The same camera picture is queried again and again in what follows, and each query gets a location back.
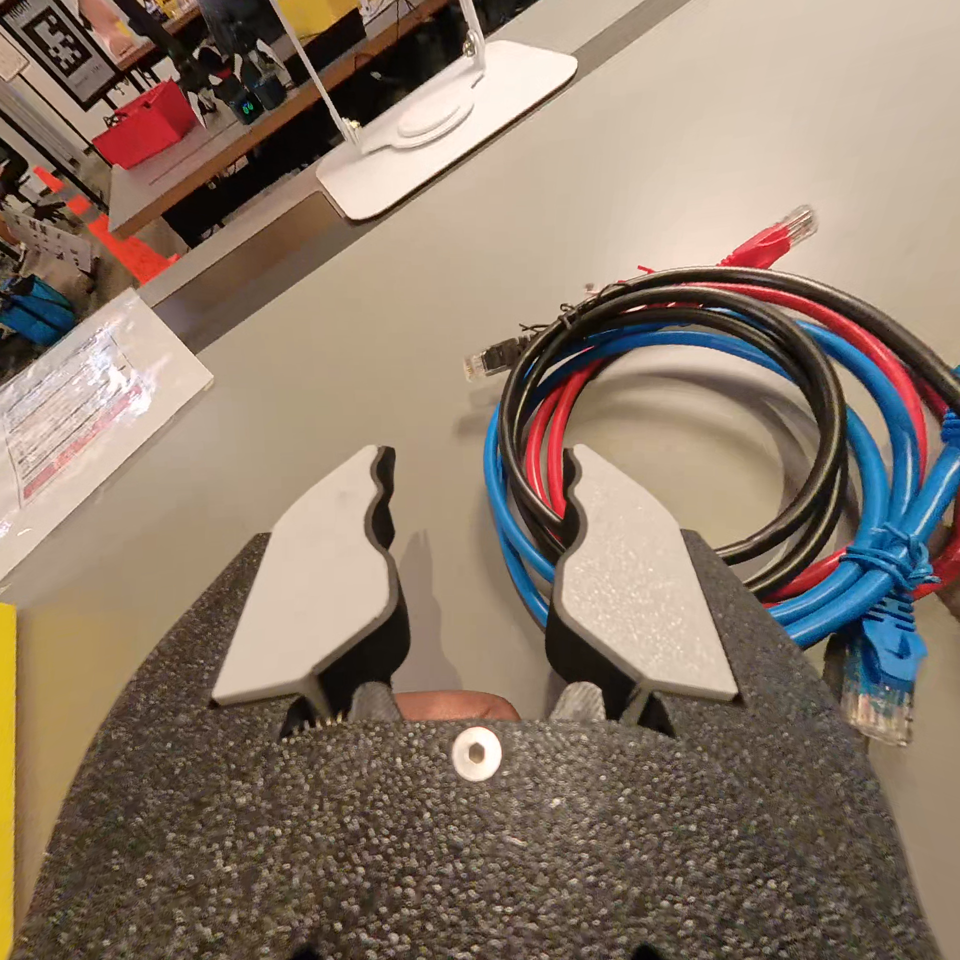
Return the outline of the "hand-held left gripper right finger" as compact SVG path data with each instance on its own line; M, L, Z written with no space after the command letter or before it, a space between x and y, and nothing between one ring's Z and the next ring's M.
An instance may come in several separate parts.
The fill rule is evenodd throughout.
M732 704L739 689L677 520L579 443L565 450L565 545L545 652L566 682L557 708L637 722L653 694Z

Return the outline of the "black white marker poster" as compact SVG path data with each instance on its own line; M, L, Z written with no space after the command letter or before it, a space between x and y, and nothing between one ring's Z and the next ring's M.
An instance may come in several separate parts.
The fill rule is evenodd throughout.
M81 21L60 1L3 1L2 29L83 111L124 79Z

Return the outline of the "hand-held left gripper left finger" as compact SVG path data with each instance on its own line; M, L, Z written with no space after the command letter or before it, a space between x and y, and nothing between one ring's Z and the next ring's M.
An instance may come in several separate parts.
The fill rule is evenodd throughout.
M391 553L396 451L367 445L272 528L212 689L231 707L282 697L318 716L399 716L392 680L411 647Z

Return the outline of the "wooden workbench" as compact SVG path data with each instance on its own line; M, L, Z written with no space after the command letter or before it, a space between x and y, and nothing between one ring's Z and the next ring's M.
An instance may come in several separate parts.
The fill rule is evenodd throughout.
M447 5L446 1L390 3L388 12L393 20L386 20L383 30L366 37L320 72L325 90L331 93ZM242 124L227 107L218 105L208 127L193 128L174 146L130 171L114 166L110 231L120 238L137 234L320 99L316 85L309 81L292 90L277 109L250 125Z

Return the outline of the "printed paper sign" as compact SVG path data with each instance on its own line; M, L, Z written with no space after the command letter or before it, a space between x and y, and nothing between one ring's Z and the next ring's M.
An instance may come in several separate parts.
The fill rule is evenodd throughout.
M6 212L4 220L12 235L29 249L69 263L82 273L91 273L95 256L93 247L84 236L22 213Z

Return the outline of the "black battery charger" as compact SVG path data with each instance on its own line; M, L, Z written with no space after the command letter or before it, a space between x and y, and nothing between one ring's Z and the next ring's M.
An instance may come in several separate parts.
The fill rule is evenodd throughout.
M270 113L287 100L287 91L275 70L241 59L239 74L230 74L216 87L215 95L245 126Z

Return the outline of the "white display stand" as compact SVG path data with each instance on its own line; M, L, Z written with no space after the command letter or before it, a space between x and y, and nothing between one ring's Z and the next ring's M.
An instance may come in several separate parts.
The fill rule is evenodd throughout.
M462 55L362 126L340 113L282 3L271 2L342 136L318 162L316 176L343 219L366 222L393 209L574 77L574 55L487 41L474 2L459 5L467 27Z

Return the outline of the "yellow board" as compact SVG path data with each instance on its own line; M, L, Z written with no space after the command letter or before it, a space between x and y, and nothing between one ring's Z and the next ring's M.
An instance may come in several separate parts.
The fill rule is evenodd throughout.
M17 886L17 686L18 617L1 604L1 957L15 934Z

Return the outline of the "blue tool bag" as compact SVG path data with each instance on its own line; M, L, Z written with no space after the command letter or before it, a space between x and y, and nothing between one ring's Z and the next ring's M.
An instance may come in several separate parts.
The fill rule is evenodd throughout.
M3 279L1 325L34 347L49 348L77 325L70 301L34 274Z

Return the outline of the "clear plastic bag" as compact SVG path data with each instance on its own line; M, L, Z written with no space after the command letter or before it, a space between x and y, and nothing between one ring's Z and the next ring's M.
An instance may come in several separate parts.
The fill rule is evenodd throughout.
M213 373L127 289L1 390L1 575L7 578Z

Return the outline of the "red plastic bin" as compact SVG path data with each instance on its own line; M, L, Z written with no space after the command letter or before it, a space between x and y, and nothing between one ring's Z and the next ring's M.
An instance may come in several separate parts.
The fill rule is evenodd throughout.
M117 108L91 143L106 163L130 171L177 145L199 125L186 94L166 79Z

